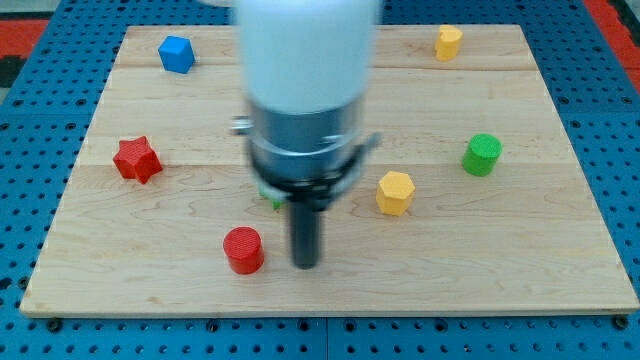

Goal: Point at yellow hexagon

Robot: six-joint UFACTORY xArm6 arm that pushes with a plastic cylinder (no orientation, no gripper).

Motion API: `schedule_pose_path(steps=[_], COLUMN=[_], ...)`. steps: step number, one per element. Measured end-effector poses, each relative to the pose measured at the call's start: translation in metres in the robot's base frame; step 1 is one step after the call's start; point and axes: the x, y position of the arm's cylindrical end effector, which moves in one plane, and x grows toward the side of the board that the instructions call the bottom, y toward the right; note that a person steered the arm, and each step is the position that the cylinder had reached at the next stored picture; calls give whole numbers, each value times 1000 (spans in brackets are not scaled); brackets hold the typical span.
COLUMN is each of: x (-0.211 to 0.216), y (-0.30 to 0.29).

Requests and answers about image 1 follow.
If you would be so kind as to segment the black cylindrical pointer rod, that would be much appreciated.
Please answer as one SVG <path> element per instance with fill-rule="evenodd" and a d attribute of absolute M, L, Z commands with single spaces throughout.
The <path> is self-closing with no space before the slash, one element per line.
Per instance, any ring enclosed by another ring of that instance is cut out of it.
<path fill-rule="evenodd" d="M 320 258 L 321 216 L 318 211 L 302 202 L 289 207 L 289 229 L 293 264 L 300 269 L 311 269 Z"/>

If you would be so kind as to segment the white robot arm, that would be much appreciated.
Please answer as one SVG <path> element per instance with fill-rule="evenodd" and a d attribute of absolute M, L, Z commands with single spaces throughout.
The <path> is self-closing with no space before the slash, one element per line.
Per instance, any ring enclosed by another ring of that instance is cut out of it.
<path fill-rule="evenodd" d="M 359 178 L 378 141 L 361 135 L 382 4 L 238 1 L 234 15 L 249 115 L 238 131 L 258 186 L 289 204 L 293 264 L 316 266 L 321 214 Z"/>

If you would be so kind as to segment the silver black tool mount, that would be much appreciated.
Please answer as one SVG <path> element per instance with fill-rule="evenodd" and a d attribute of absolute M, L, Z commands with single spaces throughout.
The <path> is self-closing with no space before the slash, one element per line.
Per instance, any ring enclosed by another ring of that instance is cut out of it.
<path fill-rule="evenodd" d="M 363 104 L 288 114 L 248 103 L 232 120 L 246 138 L 246 153 L 259 191 L 277 202 L 332 203 L 358 181 L 380 133 L 362 135 Z"/>

